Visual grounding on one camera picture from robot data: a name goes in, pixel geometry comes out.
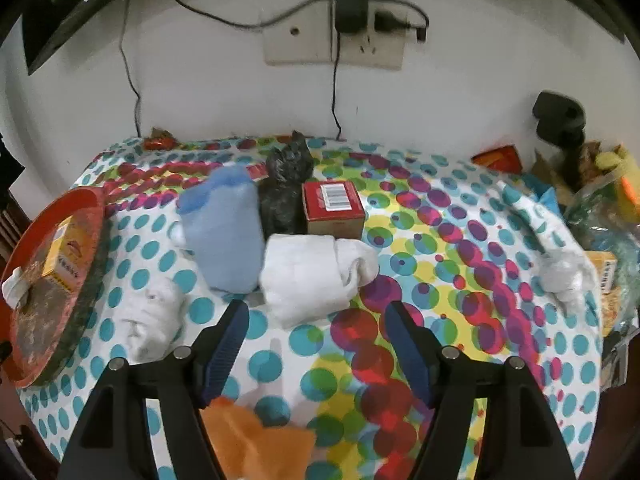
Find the table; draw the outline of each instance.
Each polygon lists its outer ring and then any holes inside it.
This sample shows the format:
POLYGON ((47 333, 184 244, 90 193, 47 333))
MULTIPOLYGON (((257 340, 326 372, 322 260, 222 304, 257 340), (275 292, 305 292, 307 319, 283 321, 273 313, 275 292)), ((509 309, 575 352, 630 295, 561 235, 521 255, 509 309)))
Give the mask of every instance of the table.
MULTIPOLYGON (((172 348, 193 342, 236 298, 209 290, 193 256, 169 241, 180 190, 220 165, 264 161, 286 140, 234 138, 146 152, 142 140, 133 138, 98 154, 78 178, 75 186, 103 186, 109 193, 108 271, 60 376, 20 393, 57 458, 105 364, 127 356, 114 312, 153 273, 171 277, 188 297, 172 348)), ((539 233, 551 213, 498 173, 454 157, 313 138, 308 146, 316 178, 348 178, 356 185, 367 213, 362 239, 379 251, 380 275, 350 309, 287 331, 270 326, 259 292, 244 297, 250 326, 224 395, 253 408, 265 425, 295 424, 316 432, 306 480, 405 478, 431 413, 407 387, 380 317, 391 300, 402 300, 441 343, 471 358, 523 357, 579 472, 598 405, 599 294, 586 298, 583 315, 566 316, 542 290, 539 233)), ((565 228, 552 239, 572 242, 565 228)), ((484 409, 478 401, 460 478, 475 471, 484 409)), ((159 478, 173 480, 155 402, 148 402, 147 414, 159 478)))

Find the wall socket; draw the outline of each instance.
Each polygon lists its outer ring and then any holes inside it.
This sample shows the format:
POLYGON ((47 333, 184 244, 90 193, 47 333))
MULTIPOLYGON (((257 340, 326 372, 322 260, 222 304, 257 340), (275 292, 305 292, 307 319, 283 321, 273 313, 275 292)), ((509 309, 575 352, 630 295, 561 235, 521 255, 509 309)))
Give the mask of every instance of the wall socket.
MULTIPOLYGON (((262 13, 261 20, 271 15, 262 13)), ((318 2, 262 31, 264 62, 331 63, 332 3, 318 2)))
MULTIPOLYGON (((369 3, 367 30, 358 34, 340 35, 340 63, 400 70, 404 59, 406 31, 396 30, 383 34, 374 30, 377 10, 388 10, 396 18, 406 21, 406 9, 394 4, 369 3)), ((333 30, 333 60, 335 61, 337 35, 333 30)))

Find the round tray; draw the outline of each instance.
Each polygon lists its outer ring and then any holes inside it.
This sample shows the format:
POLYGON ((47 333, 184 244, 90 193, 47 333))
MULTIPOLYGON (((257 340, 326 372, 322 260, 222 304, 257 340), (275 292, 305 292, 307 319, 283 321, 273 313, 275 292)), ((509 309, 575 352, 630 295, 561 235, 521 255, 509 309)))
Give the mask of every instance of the round tray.
POLYGON ((28 272, 43 259, 58 225, 69 216, 83 225, 89 238, 78 290, 65 294, 62 301, 38 301, 39 292, 33 287, 28 304, 17 311, 0 294, 0 340, 9 339, 14 346, 2 366, 17 388, 44 384, 59 373, 84 330, 102 279, 106 260, 102 189, 77 187, 52 202, 29 226, 6 264, 2 283, 16 267, 28 272))

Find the plug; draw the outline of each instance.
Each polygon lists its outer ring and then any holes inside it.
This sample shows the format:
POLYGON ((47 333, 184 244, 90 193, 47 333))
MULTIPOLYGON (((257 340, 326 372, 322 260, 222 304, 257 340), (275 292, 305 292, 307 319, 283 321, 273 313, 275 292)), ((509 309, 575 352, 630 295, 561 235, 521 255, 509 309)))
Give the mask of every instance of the plug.
POLYGON ((418 43, 424 43, 427 40, 427 28, 415 27, 409 22, 399 20, 390 10, 377 10, 374 16, 373 29, 376 32, 390 34, 396 30, 415 29, 415 37, 418 43))
POLYGON ((369 0, 335 0, 335 30, 357 34, 367 28, 369 0))

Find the screw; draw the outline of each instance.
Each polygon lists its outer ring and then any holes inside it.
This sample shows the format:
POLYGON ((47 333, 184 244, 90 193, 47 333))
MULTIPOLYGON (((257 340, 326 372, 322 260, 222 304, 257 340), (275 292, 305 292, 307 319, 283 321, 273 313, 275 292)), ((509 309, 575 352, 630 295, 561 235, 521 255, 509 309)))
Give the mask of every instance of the screw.
POLYGON ((524 368, 524 361, 518 356, 509 358, 509 364, 516 370, 522 370, 524 368))
POLYGON ((188 346, 178 346, 178 348, 174 350, 174 357, 176 359, 186 359, 190 355, 191 348, 189 348, 188 346))
POLYGON ((442 349, 442 356, 445 359, 457 359, 460 357, 460 350, 458 350, 455 346, 445 346, 442 349))
POLYGON ((109 361, 109 370, 120 370, 126 361, 122 357, 114 357, 111 361, 109 361))

